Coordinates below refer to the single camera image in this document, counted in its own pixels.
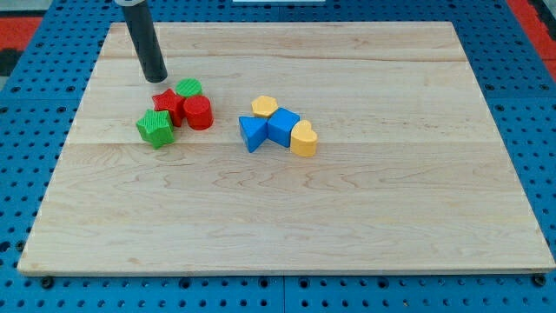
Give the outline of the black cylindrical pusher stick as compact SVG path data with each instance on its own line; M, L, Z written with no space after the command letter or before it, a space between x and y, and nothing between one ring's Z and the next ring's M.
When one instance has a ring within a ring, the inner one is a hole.
M150 83L164 81L168 72L147 0L116 0L122 9L142 73Z

